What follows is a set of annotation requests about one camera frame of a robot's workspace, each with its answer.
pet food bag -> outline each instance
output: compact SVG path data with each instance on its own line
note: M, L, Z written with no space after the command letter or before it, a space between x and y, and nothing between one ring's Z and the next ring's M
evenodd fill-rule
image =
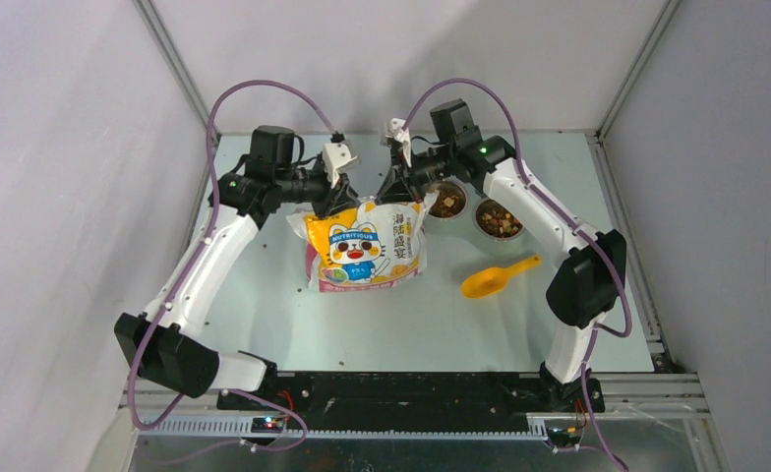
M325 219L296 211L287 219L307 241L308 286L320 292L387 288L426 267L426 240L421 229L437 192L420 204L362 202Z

robotic arm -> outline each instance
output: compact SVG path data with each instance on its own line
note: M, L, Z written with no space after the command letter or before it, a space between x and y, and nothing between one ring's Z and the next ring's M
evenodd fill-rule
M255 239L267 218L282 203L310 203L319 217L359 205L345 171L358 156L342 135L336 134L305 169L292 162L293 143L301 138L292 130L261 126L253 132L250 152L218 180L220 211L215 228L204 238L198 231L189 251L157 297L138 317L122 314L114 326L129 365L153 317L165 304L165 315L154 329L143 355L140 377L197 398L210 388L254 391L274 365L251 354L218 353L199 342L209 306L235 260ZM177 282L199 244L207 247L187 274L171 302L165 297Z
M378 203L419 202L429 184L454 176L471 184L480 195L489 196L507 208L542 245L558 268L547 291L548 304L560 320L544 369L559 384L574 382L596 323L611 310L618 290L605 264L578 231L597 235L597 244L609 256L625 280L625 239L617 231L607 234L592 225L571 227L548 206L535 190L557 203L557 208L576 216L526 168L529 183L522 182L514 166L515 149L504 139L484 139L462 100L444 103L431 111L439 141L414 154L403 120L391 120L385 141L391 147L391 169L378 192Z

cartoon cat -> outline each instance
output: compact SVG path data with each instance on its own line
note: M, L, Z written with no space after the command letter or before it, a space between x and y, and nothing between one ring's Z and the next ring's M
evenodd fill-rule
M362 223L351 228L334 224L329 234L330 260L342 265L349 282L370 282L388 266L390 259L375 264L378 258L386 254L377 236L377 228L372 223Z

cartoon cat face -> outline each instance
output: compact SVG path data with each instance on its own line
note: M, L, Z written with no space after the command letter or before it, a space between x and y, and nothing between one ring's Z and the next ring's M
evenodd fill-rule
M383 253L383 245L371 223L355 228L334 224L330 228L330 260L336 264L358 264L373 261Z

bowl of pet food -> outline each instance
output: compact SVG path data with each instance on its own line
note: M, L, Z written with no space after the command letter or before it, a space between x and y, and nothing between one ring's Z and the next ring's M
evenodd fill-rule
M453 219L464 213L467 204L466 192L454 182L440 182L430 185L427 193L438 192L438 199L429 208L429 216L437 219Z
M507 208L490 199L475 207L475 223L482 234L497 241L509 241L524 232L524 226Z

